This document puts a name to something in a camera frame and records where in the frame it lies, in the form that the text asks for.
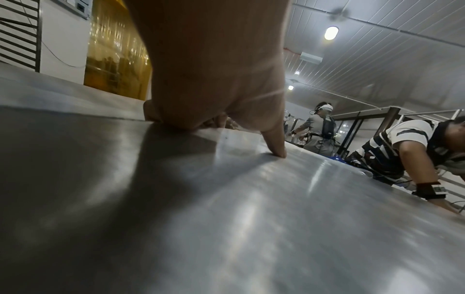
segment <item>wall-mounted electrical box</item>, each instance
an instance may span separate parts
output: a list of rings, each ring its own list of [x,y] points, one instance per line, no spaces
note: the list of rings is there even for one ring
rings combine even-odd
[[[84,18],[89,19],[92,15],[92,1],[93,0],[53,0],[59,5],[63,6],[72,13]]]

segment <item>white rectangular fixture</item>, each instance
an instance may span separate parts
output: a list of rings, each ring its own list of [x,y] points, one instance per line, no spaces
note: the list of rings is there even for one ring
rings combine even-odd
[[[311,55],[309,53],[302,52],[302,54],[300,54],[300,59],[303,61],[314,63],[314,64],[320,64],[321,61],[323,60],[323,57],[319,57],[316,55]]]

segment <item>black backpack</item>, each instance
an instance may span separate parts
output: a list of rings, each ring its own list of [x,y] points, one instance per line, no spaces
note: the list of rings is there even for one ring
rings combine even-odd
[[[323,128],[321,130],[321,137],[323,139],[333,139],[335,129],[336,129],[336,122],[333,120],[332,117],[326,116],[325,120],[323,120]]]

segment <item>wire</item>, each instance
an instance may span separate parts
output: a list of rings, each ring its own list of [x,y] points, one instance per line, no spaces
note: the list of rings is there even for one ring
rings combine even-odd
[[[24,8],[24,6],[22,6],[22,8],[23,8],[24,13],[28,14],[28,13],[26,12],[26,9]],[[33,25],[33,24],[31,23],[31,20],[29,19],[29,17],[26,17],[26,18],[28,19],[28,22],[29,22],[31,25]],[[41,39],[40,41],[42,42],[42,44],[44,44],[45,48],[47,48],[47,50],[50,51],[50,53],[52,53],[52,55],[53,55],[56,59],[58,59],[59,61],[61,61],[61,63],[65,64],[65,65],[67,65],[67,66],[69,66],[69,67],[73,67],[73,68],[84,68],[84,67],[87,66],[86,64],[83,65],[83,66],[74,66],[74,65],[67,64],[66,62],[64,62],[63,60],[61,60],[55,53],[53,53],[53,51],[50,50],[50,48],[47,46],[47,44],[44,43],[44,41],[42,41],[42,39]]]

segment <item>white cap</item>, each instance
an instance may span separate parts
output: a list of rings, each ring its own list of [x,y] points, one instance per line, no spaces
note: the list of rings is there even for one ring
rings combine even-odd
[[[333,111],[333,107],[331,105],[329,105],[329,104],[325,104],[325,105],[321,106],[320,109],[327,110],[327,111]]]

